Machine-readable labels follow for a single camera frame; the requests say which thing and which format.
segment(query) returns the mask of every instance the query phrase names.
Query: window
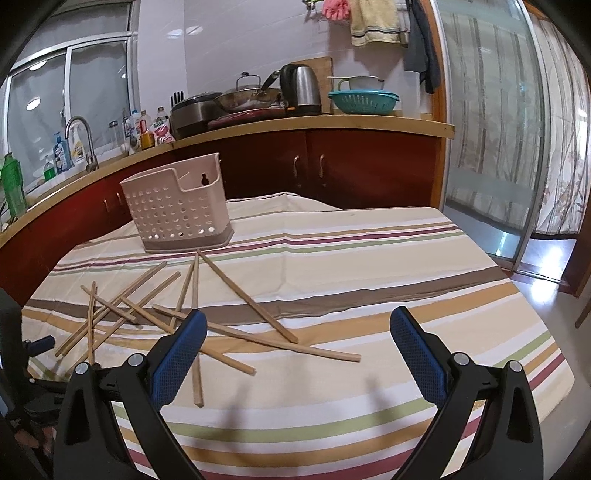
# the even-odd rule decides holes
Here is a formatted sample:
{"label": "window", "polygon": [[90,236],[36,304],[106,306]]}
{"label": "window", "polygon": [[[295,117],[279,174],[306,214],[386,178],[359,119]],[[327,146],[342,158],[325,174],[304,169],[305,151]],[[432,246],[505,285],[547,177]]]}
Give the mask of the window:
{"label": "window", "polygon": [[18,57],[22,60],[40,50],[77,38],[101,33],[125,32],[129,4],[98,5],[72,10],[47,19]]}
{"label": "window", "polygon": [[[12,151],[21,163],[25,192],[42,182],[54,134],[63,135],[72,116],[88,121],[100,154],[110,147],[109,123],[121,124],[123,111],[133,108],[131,6],[95,5],[50,17],[0,89],[0,154]],[[80,139],[88,151],[86,134]]]}

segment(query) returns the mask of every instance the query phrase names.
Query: electric kettle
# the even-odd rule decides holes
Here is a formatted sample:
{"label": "electric kettle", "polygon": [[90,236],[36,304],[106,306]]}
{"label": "electric kettle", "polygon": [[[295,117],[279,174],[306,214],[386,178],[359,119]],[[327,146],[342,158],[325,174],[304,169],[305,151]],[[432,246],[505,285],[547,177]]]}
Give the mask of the electric kettle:
{"label": "electric kettle", "polygon": [[287,116],[322,113],[318,79],[310,67],[289,63],[281,68],[279,82]]}

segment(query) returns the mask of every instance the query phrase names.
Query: screw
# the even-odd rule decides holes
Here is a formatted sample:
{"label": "screw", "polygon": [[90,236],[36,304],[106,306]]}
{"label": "screw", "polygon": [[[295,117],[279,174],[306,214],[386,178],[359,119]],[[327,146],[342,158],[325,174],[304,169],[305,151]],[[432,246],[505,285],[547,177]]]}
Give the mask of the screw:
{"label": "screw", "polygon": [[453,359],[455,360],[455,362],[458,365],[467,365],[468,363],[470,363],[470,357],[467,356],[465,353],[456,353],[453,356]]}
{"label": "screw", "polygon": [[509,362],[509,368],[511,368],[514,372],[521,372],[523,367],[517,360],[511,360]]}
{"label": "screw", "polygon": [[144,356],[141,353],[134,353],[128,358],[127,363],[129,363],[132,367],[137,367],[138,365],[141,365],[143,361]]}
{"label": "screw", "polygon": [[82,362],[81,364],[76,365],[76,369],[74,370],[78,375],[85,374],[88,370],[88,364],[86,362]]}

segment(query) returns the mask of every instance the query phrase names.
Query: wooden countertop edge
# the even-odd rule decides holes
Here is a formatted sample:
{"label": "wooden countertop edge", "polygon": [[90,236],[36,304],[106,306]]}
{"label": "wooden countertop edge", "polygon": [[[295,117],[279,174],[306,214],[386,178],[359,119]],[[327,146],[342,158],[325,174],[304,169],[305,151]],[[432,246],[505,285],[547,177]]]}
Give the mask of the wooden countertop edge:
{"label": "wooden countertop edge", "polygon": [[453,138],[455,131],[454,126],[450,124],[415,118],[378,115],[318,115],[266,120],[205,132],[183,140],[177,140],[171,144],[159,145],[150,148],[149,150],[130,155],[129,157],[101,166],[98,170],[72,181],[49,197],[44,198],[40,203],[34,205],[25,215],[8,227],[5,232],[0,233],[0,248],[2,248],[13,236],[15,236],[21,229],[25,228],[30,222],[41,216],[51,207],[60,203],[62,200],[68,198],[70,195],[98,180],[122,170],[123,168],[141,161],[179,148],[190,147],[191,145],[211,142],[214,140],[223,140],[224,138],[266,132],[307,129],[366,129],[427,135],[429,137],[440,138]]}

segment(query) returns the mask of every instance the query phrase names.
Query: cutting board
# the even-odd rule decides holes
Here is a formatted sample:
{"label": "cutting board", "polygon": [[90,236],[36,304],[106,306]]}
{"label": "cutting board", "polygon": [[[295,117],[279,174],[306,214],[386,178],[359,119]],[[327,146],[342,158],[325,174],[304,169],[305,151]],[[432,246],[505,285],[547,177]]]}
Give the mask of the cutting board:
{"label": "cutting board", "polygon": [[315,59],[298,60],[293,63],[307,65],[316,74],[318,87],[320,88],[320,99],[322,100],[322,113],[332,113],[332,101],[329,92],[332,90],[332,80],[327,77],[333,76],[332,57],[318,57]]}

